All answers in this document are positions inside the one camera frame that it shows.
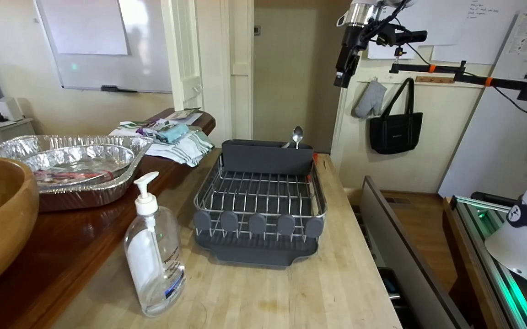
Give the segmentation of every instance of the pump dispenser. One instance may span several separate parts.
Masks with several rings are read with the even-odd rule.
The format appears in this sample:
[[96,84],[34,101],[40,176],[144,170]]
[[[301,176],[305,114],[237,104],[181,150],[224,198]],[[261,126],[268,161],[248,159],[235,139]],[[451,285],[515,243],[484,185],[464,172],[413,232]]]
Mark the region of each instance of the pump dispenser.
[[137,218],[124,236],[124,254],[142,315],[164,311],[179,296],[184,284],[184,265],[177,263],[177,221],[166,207],[159,207],[148,192],[157,172],[133,181]]
[[144,216],[148,227],[155,227],[155,218],[153,214],[157,212],[157,201],[153,194],[148,194],[148,185],[157,178],[157,172],[148,172],[135,179],[133,183],[138,189],[138,196],[135,200],[135,212],[137,216]]

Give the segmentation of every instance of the dish drying rack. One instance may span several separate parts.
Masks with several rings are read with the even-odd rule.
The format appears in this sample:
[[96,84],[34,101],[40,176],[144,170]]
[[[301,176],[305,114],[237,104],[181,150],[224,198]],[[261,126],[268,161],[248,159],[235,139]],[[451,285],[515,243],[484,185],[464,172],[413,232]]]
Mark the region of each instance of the dish drying rack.
[[301,152],[309,152],[307,172],[265,174],[224,170],[223,148],[193,198],[197,245],[221,262],[263,267],[287,267],[314,254],[325,205],[312,154]]

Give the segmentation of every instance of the white wall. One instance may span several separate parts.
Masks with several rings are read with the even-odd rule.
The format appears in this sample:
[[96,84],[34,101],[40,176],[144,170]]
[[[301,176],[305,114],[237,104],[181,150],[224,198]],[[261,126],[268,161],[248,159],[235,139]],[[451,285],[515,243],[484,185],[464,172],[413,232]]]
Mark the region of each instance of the white wall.
[[331,159],[343,187],[358,189],[362,178],[371,176],[384,190],[435,192],[481,95],[481,88],[415,84],[415,112],[422,112],[420,141],[411,152],[380,156],[367,145],[367,123],[351,117],[351,108],[367,84],[360,77],[376,77],[387,88],[385,99],[389,99],[404,75],[384,73],[389,68],[387,64],[374,64],[374,70],[367,70],[365,61],[358,64],[360,68],[349,88],[340,95],[331,148]]
[[0,0],[0,88],[36,119],[40,134],[105,134],[118,121],[171,106],[164,93],[62,90],[30,0]]

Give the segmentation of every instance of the wooden countertop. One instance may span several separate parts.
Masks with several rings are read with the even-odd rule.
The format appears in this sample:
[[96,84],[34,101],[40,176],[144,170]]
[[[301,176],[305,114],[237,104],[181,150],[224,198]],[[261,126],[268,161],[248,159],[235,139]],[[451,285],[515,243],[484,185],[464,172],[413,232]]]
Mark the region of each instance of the wooden countertop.
[[327,156],[316,170],[325,225],[316,254],[287,269],[217,263],[191,242],[191,196],[217,152],[159,196],[181,225],[184,291],[155,318],[140,316],[122,249],[82,287],[54,327],[400,327]]

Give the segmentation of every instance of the hand soap bottle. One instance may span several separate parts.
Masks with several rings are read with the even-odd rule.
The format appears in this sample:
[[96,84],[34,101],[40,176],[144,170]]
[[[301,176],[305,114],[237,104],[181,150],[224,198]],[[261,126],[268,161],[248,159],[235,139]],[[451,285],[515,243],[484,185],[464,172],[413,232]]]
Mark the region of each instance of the hand soap bottle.
[[182,289],[184,265],[177,263],[177,223],[166,207],[157,207],[148,194],[148,183],[157,178],[149,172],[135,181],[137,218],[124,236],[124,256],[131,273],[142,315],[164,311]]

